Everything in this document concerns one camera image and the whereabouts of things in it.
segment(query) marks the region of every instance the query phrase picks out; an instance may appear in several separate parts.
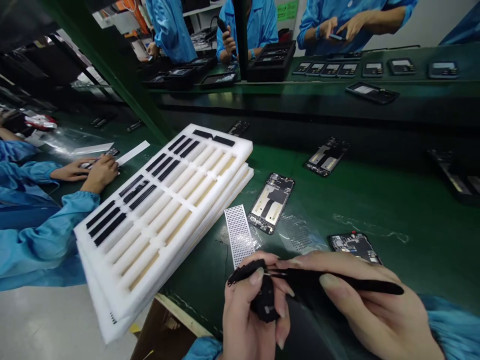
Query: white foam tray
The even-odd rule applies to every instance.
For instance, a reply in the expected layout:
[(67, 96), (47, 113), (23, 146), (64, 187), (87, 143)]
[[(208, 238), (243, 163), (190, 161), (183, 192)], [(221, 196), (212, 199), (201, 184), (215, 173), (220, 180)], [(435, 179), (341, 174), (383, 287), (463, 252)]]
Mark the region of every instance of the white foam tray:
[[(227, 139), (234, 145), (195, 135), (195, 130)], [(194, 142), (198, 145), (181, 157)], [(152, 288), (157, 287), (154, 290), (157, 291), (161, 287), (159, 279), (163, 282), (167, 280), (165, 274), (170, 271), (169, 267), (172, 265), (176, 269), (178, 265), (175, 264), (182, 258), (181, 252), (185, 251), (188, 239), (199, 230), (200, 222), (240, 167), (245, 165), (252, 149), (251, 141), (191, 124), (75, 227), (84, 260), (88, 261), (116, 319), (133, 314), (153, 291)], [(147, 171), (161, 154), (164, 158)], [(178, 162), (177, 166), (159, 181), (158, 178), (174, 162)], [(162, 171), (154, 176), (153, 172), (162, 166)], [(133, 188), (144, 180), (149, 184), (124, 204), (126, 195), (122, 197), (120, 193), (140, 175), (142, 180)], [(131, 210), (129, 206), (152, 185), (156, 186), (154, 191)], [(87, 224), (111, 202), (114, 206), (87, 228)], [(126, 219), (97, 247), (95, 240), (117, 215), (105, 223), (99, 233), (90, 236), (89, 232), (100, 226), (115, 207), (119, 208), (119, 214), (126, 214)]]

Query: tweezers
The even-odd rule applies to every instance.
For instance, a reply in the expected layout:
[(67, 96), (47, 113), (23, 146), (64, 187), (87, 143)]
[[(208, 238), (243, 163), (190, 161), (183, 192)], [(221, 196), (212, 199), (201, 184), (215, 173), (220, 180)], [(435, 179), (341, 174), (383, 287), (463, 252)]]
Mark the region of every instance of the tweezers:
[(360, 291), (370, 291), (375, 293), (383, 294), (392, 294), (392, 295), (402, 295), (404, 289), (390, 281), (382, 280), (363, 280), (356, 279), (350, 276), (341, 275), (333, 272), (323, 272), (323, 271), (312, 271), (312, 270), (302, 270), (295, 268), (287, 269), (276, 269), (268, 268), (265, 271), (265, 275), (271, 276), (273, 278), (285, 279), (287, 281), (293, 281), (295, 283), (319, 283), (320, 276), (324, 274), (332, 274), (337, 278), (345, 280), (352, 288)]

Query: blue smock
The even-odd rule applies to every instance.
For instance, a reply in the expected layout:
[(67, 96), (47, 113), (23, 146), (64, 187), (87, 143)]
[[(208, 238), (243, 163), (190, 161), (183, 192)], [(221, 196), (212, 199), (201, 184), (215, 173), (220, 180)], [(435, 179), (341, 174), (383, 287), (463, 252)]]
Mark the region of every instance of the blue smock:
[(353, 41), (346, 46), (342, 42), (335, 43), (324, 38), (320, 38), (316, 43), (307, 44), (305, 43), (305, 34), (308, 29), (316, 29), (324, 21), (334, 17), (338, 18), (338, 26), (333, 33), (358, 13), (367, 10), (387, 11), (403, 6), (406, 9), (401, 26), (404, 26), (412, 16), (417, 2), (418, 0), (308, 0), (305, 13), (301, 18), (300, 33), (296, 38), (298, 48), (306, 49), (306, 56), (361, 51), (373, 36), (365, 28), (361, 29)]
[(0, 162), (19, 162), (37, 153), (37, 148), (24, 141), (0, 141)]
[(37, 184), (62, 166), (0, 162), (0, 291), (23, 286), (85, 284), (74, 227), (100, 203), (98, 194), (77, 191), (60, 208)]
[[(232, 0), (227, 0), (225, 5), (221, 7), (218, 17), (227, 26), (230, 26), (230, 36), (235, 40), (235, 44), (238, 44)], [(225, 50), (222, 34), (222, 31), (218, 28), (216, 31), (216, 57), (218, 61), (220, 61), (220, 53)], [(277, 7), (274, 0), (252, 0), (250, 16), (246, 24), (246, 37), (249, 50), (263, 48), (267, 44), (279, 42)]]
[(480, 2), (465, 15), (440, 45), (465, 44), (480, 41)]
[(185, 25), (180, 0), (145, 0), (146, 10), (155, 28), (155, 44), (172, 63), (189, 63), (197, 58)]

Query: workbench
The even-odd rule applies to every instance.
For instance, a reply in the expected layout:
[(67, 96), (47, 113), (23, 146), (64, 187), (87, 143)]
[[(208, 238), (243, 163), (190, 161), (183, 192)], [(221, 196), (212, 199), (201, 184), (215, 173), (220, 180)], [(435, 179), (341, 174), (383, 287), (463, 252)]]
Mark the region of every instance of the workbench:
[[(168, 113), (167, 118), (180, 118), (181, 113)], [(209, 115), (185, 115), (189, 121), (225, 131), (232, 118), (219, 123), (208, 121)], [(114, 121), (102, 129), (89, 126), (92, 119), (57, 114), (61, 131), (84, 134), (76, 147), (114, 142), (125, 154), (143, 140), (150, 147), (127, 162), (120, 175), (102, 194), (102, 200), (132, 176), (162, 146), (144, 126), (127, 133), (126, 126)], [(259, 132), (261, 122), (252, 122), (245, 133)], [(420, 294), (445, 297), (467, 310), (480, 314), (480, 280), (477, 248), (480, 238), (480, 209), (458, 203), (441, 180), (428, 166), (422, 173), (394, 167), (342, 159), (328, 178), (322, 178), (302, 167), (312, 153), (254, 142), (247, 160), (254, 177), (233, 201), (243, 204), (248, 212), (271, 172), (291, 177), (296, 184), (285, 208), (285, 215), (304, 224), (315, 237), (318, 248), (328, 251), (328, 235), (349, 233), (352, 230), (367, 234), (372, 246), (386, 267)], [(71, 159), (61, 150), (43, 153), (38, 161)], [(81, 183), (65, 183), (52, 196), (60, 197), (78, 190)], [(289, 259), (295, 253), (286, 251), (282, 242), (285, 229), (282, 222), (273, 235), (251, 227), (260, 249)], [(196, 248), (160, 289), (173, 303), (183, 309), (218, 339), (222, 338), (224, 286), (233, 271), (229, 237), (222, 217), (199, 242)], [(325, 354), (326, 359), (365, 359), (363, 351), (348, 329), (345, 320), (333, 314), (325, 299), (303, 299), (309, 309), (289, 300), (292, 328), (284, 351), (277, 359), (306, 359)]]

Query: worker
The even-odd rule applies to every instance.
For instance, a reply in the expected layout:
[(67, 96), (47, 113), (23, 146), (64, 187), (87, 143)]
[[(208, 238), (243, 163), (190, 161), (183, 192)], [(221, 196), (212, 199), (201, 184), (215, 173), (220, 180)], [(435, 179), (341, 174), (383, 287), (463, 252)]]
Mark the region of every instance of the worker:
[(0, 162), (19, 162), (37, 153), (37, 148), (2, 126), (0, 115)]
[(172, 63), (189, 63), (197, 58), (194, 44), (185, 25), (180, 0), (145, 0), (146, 9), (155, 29), (154, 41), (147, 52), (156, 58), (159, 48)]
[[(237, 27), (235, 26), (234, 4), (227, 0), (218, 15), (227, 25), (227, 31), (216, 31), (216, 57), (223, 64), (236, 60), (233, 51), (237, 50)], [(246, 37), (248, 60), (255, 59), (267, 44), (279, 42), (277, 30), (277, 7), (274, 0), (246, 1)]]
[(305, 49), (306, 56), (361, 51), (373, 35), (395, 34), (410, 19), (417, 2), (308, 0), (296, 38), (298, 48)]
[[(0, 162), (0, 291), (86, 283), (73, 229), (98, 207), (100, 193), (118, 174), (110, 155), (91, 170), (80, 167), (93, 161), (63, 167), (52, 161)], [(81, 180), (79, 191), (63, 196), (62, 208), (37, 185)]]
[[(349, 253), (321, 251), (287, 261), (278, 260), (273, 254), (254, 253), (244, 259), (242, 265), (258, 259), (265, 259), (266, 264), (276, 264), (279, 269), (331, 272), (401, 285), (405, 292), (396, 296), (357, 292), (330, 273), (319, 277), (319, 286), (346, 317), (356, 338), (380, 359), (460, 360), (480, 357), (480, 318), (439, 297), (424, 296), (421, 299), (386, 267), (362, 261)], [(251, 311), (250, 302), (259, 293), (263, 278), (264, 269), (259, 268), (248, 279), (231, 287), (225, 286), (223, 344), (209, 337), (198, 338), (184, 360), (275, 358), (276, 344), (283, 349), (290, 331), (289, 312), (285, 302), (284, 317), (276, 323), (264, 323)], [(282, 286), (274, 282), (277, 312), (285, 300)], [(283, 294), (280, 301), (278, 294)]]

